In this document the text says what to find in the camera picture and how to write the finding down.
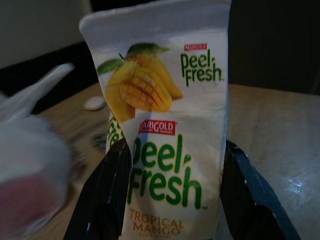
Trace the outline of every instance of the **wooden table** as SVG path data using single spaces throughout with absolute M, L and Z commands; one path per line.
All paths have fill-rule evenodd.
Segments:
M 43 112 L 67 141 L 85 153 L 87 178 L 104 153 L 89 142 L 107 132 L 109 111 L 87 112 L 83 103 L 100 95 L 98 84 Z M 320 229 L 320 97 L 240 85 L 229 86 L 229 140 L 239 145 L 273 187 L 301 239 L 318 239 Z M 32 240 L 62 240 L 80 190 Z M 231 240 L 223 211 L 217 240 Z

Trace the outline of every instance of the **plastic bag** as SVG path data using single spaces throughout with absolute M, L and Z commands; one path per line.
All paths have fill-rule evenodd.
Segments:
M 123 240 L 214 237 L 229 9 L 223 0 L 158 1 L 93 13 L 80 23 L 117 120 L 109 121 L 108 144 L 123 132 L 132 154 Z
M 0 239 L 26 239 L 66 199 L 70 150 L 44 119 L 30 115 L 73 67 L 64 64 L 0 102 Z

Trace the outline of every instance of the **green leaf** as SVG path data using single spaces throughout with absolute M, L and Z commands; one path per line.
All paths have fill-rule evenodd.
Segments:
M 124 61 L 122 59 L 113 58 L 108 61 L 105 61 L 100 66 L 98 66 L 96 71 L 99 75 L 106 74 L 106 73 L 112 72 L 113 70 L 121 67 L 123 64 L 124 64 Z
M 168 50 L 169 48 L 162 47 L 154 43 L 142 42 L 132 45 L 125 57 L 129 58 L 137 54 L 158 54 L 164 53 Z

